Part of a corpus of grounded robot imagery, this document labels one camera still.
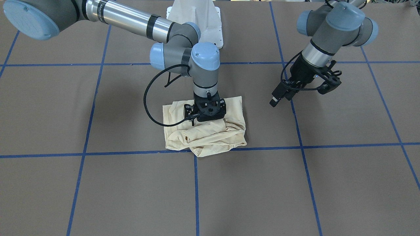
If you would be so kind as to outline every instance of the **table surface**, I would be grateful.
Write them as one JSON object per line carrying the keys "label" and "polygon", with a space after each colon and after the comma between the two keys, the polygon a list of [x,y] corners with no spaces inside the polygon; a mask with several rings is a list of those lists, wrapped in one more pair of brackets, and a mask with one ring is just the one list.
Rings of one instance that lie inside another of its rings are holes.
{"label": "table surface", "polygon": [[[172,4],[121,2],[162,16]],[[419,235],[416,9],[368,4],[379,35],[334,57],[342,85],[272,108],[309,42],[297,17],[320,4],[215,5],[219,93],[242,96],[248,145],[205,158],[165,150],[144,111],[153,41],[88,21],[36,41],[0,14],[0,235]],[[190,78],[164,84],[155,117],[192,98]]]}

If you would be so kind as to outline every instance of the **beige cloth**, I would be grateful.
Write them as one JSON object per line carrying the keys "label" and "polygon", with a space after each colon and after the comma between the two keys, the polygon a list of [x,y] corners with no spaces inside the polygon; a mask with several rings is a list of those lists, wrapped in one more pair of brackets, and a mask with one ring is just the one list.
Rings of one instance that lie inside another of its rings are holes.
{"label": "beige cloth", "polygon": [[[245,119],[242,114],[242,97],[225,98],[225,118],[198,122],[185,121],[174,127],[164,127],[166,148],[182,150],[190,148],[197,157],[227,152],[237,146],[245,146]],[[193,100],[173,102],[163,106],[163,122],[173,124],[184,118],[184,104]]]}

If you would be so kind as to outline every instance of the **cloth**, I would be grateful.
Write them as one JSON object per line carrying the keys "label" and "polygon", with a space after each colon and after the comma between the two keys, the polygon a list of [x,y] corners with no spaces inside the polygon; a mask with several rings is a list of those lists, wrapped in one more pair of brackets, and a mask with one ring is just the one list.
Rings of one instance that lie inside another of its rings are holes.
{"label": "cloth", "polygon": [[[245,146],[245,119],[242,114],[242,97],[225,98],[226,115],[223,119],[198,122],[185,121],[174,127],[164,127],[166,148],[182,150],[190,148],[197,157],[227,152],[237,146]],[[184,118],[184,104],[193,100],[173,102],[163,106],[163,122],[173,124]]]}

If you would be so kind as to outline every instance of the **gray joint housing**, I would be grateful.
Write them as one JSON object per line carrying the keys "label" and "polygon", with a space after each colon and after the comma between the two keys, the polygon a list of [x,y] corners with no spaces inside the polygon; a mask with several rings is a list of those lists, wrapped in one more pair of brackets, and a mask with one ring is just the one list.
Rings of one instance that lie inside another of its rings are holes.
{"label": "gray joint housing", "polygon": [[[304,59],[316,67],[323,67],[342,46],[361,46],[374,40],[378,28],[376,23],[347,2],[334,2],[310,12],[304,12],[298,20],[298,31],[312,36],[302,51]],[[302,29],[302,18],[305,19]]]}
{"label": "gray joint housing", "polygon": [[[192,22],[178,24],[113,0],[8,0],[5,6],[12,24],[34,39],[47,40],[79,20],[89,20],[163,43],[152,47],[152,66],[167,68],[187,64],[189,71],[179,67],[171,72],[192,76],[196,95],[207,97],[208,92],[212,96],[217,92],[219,50],[211,43],[198,43],[201,32]],[[31,20],[37,20],[38,24],[25,22]],[[158,58],[157,64],[152,62],[153,53],[154,58]]]}
{"label": "gray joint housing", "polygon": [[82,0],[23,0],[22,2],[50,17],[60,32],[84,19],[80,8]]}

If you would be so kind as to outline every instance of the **black band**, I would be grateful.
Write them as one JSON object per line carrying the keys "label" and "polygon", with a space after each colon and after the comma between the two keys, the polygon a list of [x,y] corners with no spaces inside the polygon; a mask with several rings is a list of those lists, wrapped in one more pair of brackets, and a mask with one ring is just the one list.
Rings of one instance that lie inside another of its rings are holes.
{"label": "black band", "polygon": [[[191,57],[191,48],[186,48],[182,55],[181,64],[188,65],[189,59]],[[181,67],[181,75],[182,76],[191,76],[188,73],[189,69],[186,66]]]}
{"label": "black band", "polygon": [[105,5],[108,2],[108,0],[100,0],[99,4],[98,4],[98,9],[97,9],[97,13],[98,13],[98,18],[102,23],[108,24],[105,22],[105,18],[104,18],[104,9],[105,9]]}
{"label": "black band", "polygon": [[153,27],[155,26],[155,22],[159,17],[160,16],[152,14],[151,17],[149,18],[149,21],[147,22],[147,28],[146,28],[146,37],[148,39],[154,40],[153,39]]}
{"label": "black band", "polygon": [[87,20],[89,20],[89,18],[87,17],[87,14],[86,14],[86,3],[87,3],[87,0],[83,0],[83,2],[81,3],[81,12],[83,13],[83,16]]}
{"label": "black band", "polygon": [[312,44],[312,46],[314,46],[314,48],[316,48],[318,51],[320,51],[320,52],[322,52],[322,53],[324,53],[324,54],[326,54],[326,55],[328,55],[328,56],[334,56],[335,55],[335,53],[330,53],[330,52],[327,52],[327,51],[325,51],[324,49],[322,49],[322,48],[320,48],[320,47],[318,47],[313,41],[312,41],[312,39],[311,39],[311,44]]}
{"label": "black band", "polygon": [[367,38],[368,40],[370,39],[370,37],[372,36],[372,34],[373,34],[373,22],[372,22],[372,20],[371,19],[369,19],[369,21],[370,21],[370,23],[372,24],[372,31],[370,32],[370,35],[369,35],[369,38]]}
{"label": "black band", "polygon": [[74,9],[76,10],[76,21],[75,22],[78,22],[79,19],[80,19],[80,10],[79,10],[79,7],[77,6],[76,0],[71,0],[71,3],[73,4]]}
{"label": "black band", "polygon": [[362,29],[363,30],[363,24],[361,24],[360,25],[360,27],[359,27],[359,32],[357,32],[357,36],[353,39],[353,41],[351,41],[350,43],[348,43],[348,44],[344,44],[343,45],[343,47],[345,47],[345,46],[349,46],[350,44],[353,44],[358,38],[359,38],[359,36],[360,36],[360,29]]}
{"label": "black band", "polygon": [[213,88],[214,86],[216,86],[216,84],[217,84],[217,82],[216,82],[214,85],[212,85],[212,86],[210,86],[210,87],[202,87],[202,86],[200,86],[200,85],[197,85],[194,81],[193,81],[193,83],[195,84],[195,86],[197,86],[197,87],[199,87],[199,88],[201,88],[201,89],[211,89],[211,88]]}
{"label": "black band", "polygon": [[172,36],[172,38],[175,37],[175,36],[182,36],[182,37],[186,38],[189,41],[189,43],[191,44],[191,47],[193,46],[191,40],[187,36],[185,36],[183,34],[175,34],[174,36]]}
{"label": "black band", "polygon": [[171,29],[172,29],[172,26],[175,24],[175,22],[172,22],[171,23],[171,26],[169,26],[169,29],[168,29],[168,35],[166,36],[166,42],[169,42],[169,35],[171,34]]}

